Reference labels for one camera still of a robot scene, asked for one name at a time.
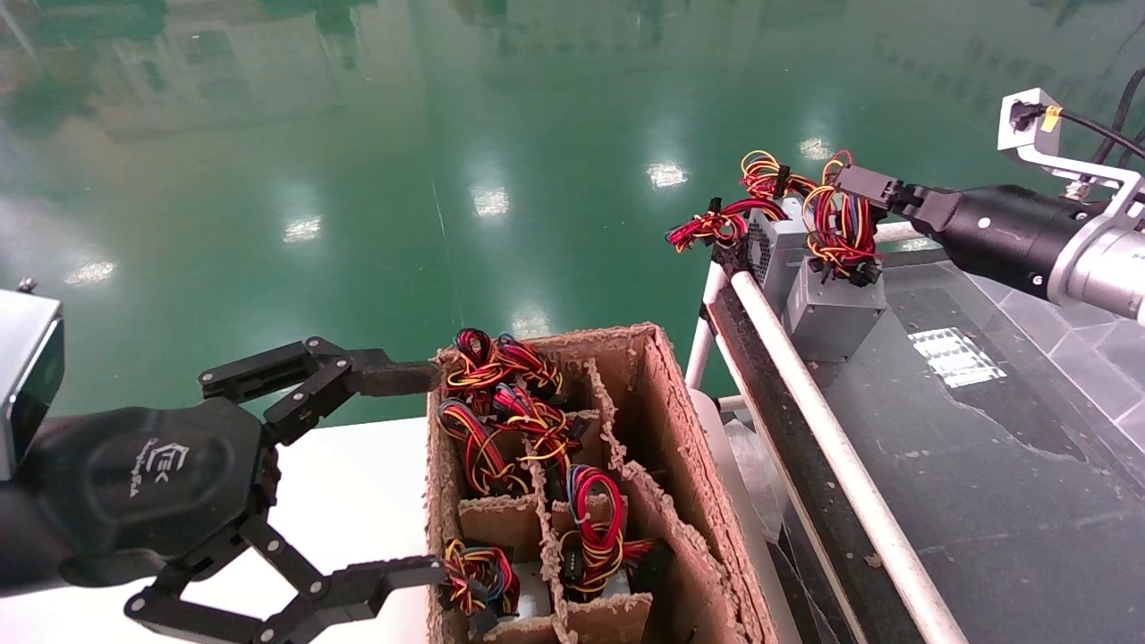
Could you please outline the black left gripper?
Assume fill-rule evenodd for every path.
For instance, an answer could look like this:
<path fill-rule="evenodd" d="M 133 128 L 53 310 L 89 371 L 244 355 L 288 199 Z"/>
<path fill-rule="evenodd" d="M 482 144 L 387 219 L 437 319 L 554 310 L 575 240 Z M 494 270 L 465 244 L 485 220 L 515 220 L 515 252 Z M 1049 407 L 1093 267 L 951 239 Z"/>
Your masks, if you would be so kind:
<path fill-rule="evenodd" d="M 319 574 L 259 516 L 274 502 L 273 445 L 295 443 L 352 396 L 429 393 L 442 379 L 433 361 L 313 335 L 206 369 L 198 383 L 211 400 L 198 406 L 45 421 L 26 453 L 27 590 L 157 576 L 123 614 L 192 643 L 310 643 L 376 619 L 394 591 L 445 582 L 445 563 L 419 555 Z M 263 427 L 236 405 L 279 391 Z M 260 620 L 182 599 L 197 575 L 250 547 L 294 587 L 286 607 Z"/>

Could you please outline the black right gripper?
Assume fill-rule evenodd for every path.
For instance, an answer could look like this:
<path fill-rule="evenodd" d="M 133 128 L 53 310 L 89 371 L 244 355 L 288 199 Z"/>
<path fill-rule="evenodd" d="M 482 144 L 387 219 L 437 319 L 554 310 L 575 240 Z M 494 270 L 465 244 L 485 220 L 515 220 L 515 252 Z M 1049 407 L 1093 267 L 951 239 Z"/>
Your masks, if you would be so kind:
<path fill-rule="evenodd" d="M 1019 186 L 932 190 L 856 165 L 835 173 L 834 188 L 902 217 L 913 231 L 940 244 L 962 272 L 1043 301 L 1064 248 L 1090 220 L 1077 201 Z"/>

